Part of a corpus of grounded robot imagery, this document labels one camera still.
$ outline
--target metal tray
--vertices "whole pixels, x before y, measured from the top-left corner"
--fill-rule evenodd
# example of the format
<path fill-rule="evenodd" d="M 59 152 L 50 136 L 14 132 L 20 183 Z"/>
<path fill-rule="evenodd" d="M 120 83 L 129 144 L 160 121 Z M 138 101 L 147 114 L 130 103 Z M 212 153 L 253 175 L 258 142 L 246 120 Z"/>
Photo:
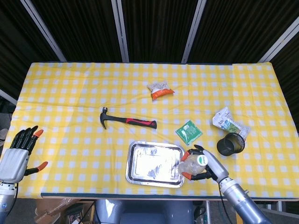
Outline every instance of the metal tray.
<path fill-rule="evenodd" d="M 130 183 L 179 188 L 184 177 L 178 173 L 181 146 L 134 141 L 129 146 L 126 179 Z"/>

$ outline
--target plastic bottle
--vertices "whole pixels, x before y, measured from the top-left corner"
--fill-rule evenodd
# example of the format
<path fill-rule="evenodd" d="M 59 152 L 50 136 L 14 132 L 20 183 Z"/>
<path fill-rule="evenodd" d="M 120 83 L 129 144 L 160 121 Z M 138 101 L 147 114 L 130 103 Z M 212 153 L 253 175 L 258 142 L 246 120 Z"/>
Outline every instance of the plastic bottle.
<path fill-rule="evenodd" d="M 189 173 L 191 175 L 200 174 L 205 170 L 207 165 L 207 157 L 205 155 L 189 155 L 184 162 L 178 165 L 178 172 Z"/>

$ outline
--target hammer head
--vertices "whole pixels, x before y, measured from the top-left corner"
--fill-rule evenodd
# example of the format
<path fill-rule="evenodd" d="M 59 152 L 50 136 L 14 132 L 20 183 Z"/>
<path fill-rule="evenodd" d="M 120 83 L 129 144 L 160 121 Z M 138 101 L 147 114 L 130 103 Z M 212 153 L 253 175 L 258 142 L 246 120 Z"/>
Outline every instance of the hammer head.
<path fill-rule="evenodd" d="M 103 110 L 102 110 L 102 113 L 100 115 L 100 121 L 101 121 L 101 124 L 103 125 L 103 127 L 106 129 L 106 126 L 105 126 L 105 123 L 104 123 L 104 120 L 106 120 L 106 113 L 108 111 L 108 108 L 107 107 L 103 107 Z"/>

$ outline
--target table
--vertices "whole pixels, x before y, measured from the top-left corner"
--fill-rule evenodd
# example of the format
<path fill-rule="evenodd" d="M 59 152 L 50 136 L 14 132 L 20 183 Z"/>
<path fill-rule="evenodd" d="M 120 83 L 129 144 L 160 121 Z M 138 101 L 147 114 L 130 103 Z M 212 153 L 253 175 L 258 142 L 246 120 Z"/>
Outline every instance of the table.
<path fill-rule="evenodd" d="M 151 100 L 147 84 L 167 80 L 175 91 Z M 108 114 L 156 120 L 157 129 L 107 121 Z M 228 106 L 251 126 L 244 151 L 216 149 L 225 131 L 212 117 Z M 175 130 L 192 120 L 203 135 L 194 144 L 212 152 L 253 198 L 299 197 L 299 139 L 270 63 L 182 65 L 138 63 L 33 63 L 27 73 L 5 147 L 17 132 L 39 125 L 28 167 L 48 161 L 20 182 L 20 197 L 218 198 L 216 182 L 185 180 L 178 189 L 133 185 L 125 169 L 135 140 L 186 146 Z"/>

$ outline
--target orange snack bag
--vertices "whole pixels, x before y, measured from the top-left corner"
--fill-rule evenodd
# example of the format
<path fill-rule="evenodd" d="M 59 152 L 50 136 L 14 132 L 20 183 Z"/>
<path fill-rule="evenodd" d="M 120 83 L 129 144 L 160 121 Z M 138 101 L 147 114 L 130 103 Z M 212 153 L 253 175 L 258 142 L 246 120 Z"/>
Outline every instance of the orange snack bag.
<path fill-rule="evenodd" d="M 151 97 L 153 98 L 153 100 L 166 94 L 174 93 L 174 91 L 171 88 L 169 88 L 166 81 L 160 83 L 153 83 L 151 85 L 148 85 L 148 88 L 151 91 Z"/>

